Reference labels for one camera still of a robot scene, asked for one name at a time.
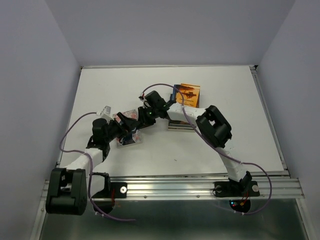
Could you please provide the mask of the Three Days to See book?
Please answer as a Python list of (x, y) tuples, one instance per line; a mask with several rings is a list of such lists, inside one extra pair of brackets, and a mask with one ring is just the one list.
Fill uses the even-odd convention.
[(168, 125), (168, 129), (183, 129), (183, 130), (192, 130), (190, 125)]

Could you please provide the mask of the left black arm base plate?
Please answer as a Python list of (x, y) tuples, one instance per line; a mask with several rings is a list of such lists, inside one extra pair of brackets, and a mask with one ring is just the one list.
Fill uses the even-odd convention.
[(126, 182), (92, 182), (90, 196), (93, 199), (125, 199), (127, 190), (128, 184)]

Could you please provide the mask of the Tale of Two Cities book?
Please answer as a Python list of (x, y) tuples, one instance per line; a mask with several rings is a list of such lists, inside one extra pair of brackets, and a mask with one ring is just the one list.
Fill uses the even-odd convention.
[(168, 124), (168, 126), (173, 128), (191, 128), (192, 125), (181, 125), (181, 124)]

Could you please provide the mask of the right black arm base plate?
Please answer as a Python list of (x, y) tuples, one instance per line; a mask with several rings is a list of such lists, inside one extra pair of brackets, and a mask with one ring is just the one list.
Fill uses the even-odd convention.
[(238, 182), (216, 181), (213, 183), (212, 193), (217, 198), (237, 198), (237, 197), (259, 197), (259, 188), (254, 190), (254, 186), (258, 186), (256, 181), (250, 181), (247, 186), (242, 187)]

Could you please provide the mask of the floral cover white book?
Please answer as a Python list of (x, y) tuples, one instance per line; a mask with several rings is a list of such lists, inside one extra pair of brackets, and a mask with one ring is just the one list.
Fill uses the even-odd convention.
[[(138, 109), (132, 109), (122, 112), (125, 117), (138, 120)], [(143, 142), (142, 134), (139, 129), (135, 129), (127, 134), (125, 137), (117, 138), (115, 140), (116, 146), (118, 148), (133, 146), (137, 144), (141, 144)]]

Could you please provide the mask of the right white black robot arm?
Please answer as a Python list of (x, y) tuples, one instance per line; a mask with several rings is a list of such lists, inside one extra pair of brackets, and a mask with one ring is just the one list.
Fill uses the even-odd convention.
[(217, 197), (249, 194), (252, 175), (242, 162), (231, 157), (225, 150), (226, 143), (232, 138), (232, 127), (216, 106), (195, 108), (173, 99), (165, 101), (155, 90), (148, 94), (142, 93), (139, 99), (143, 106), (138, 109), (138, 120), (143, 126), (154, 124), (157, 118), (187, 122), (218, 153), (227, 170), (228, 182), (214, 184)]

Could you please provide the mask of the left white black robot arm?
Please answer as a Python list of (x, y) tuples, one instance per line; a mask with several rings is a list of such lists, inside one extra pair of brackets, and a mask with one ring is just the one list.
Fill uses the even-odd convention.
[(54, 168), (50, 173), (45, 210), (49, 214), (82, 215), (90, 202), (95, 212), (103, 218), (116, 220), (116, 217), (101, 210), (91, 196), (91, 185), (95, 166), (101, 164), (110, 152), (110, 143), (116, 138), (127, 136), (141, 124), (117, 113), (119, 120), (97, 118), (92, 122), (92, 135), (85, 150), (76, 150), (80, 156), (70, 165)]

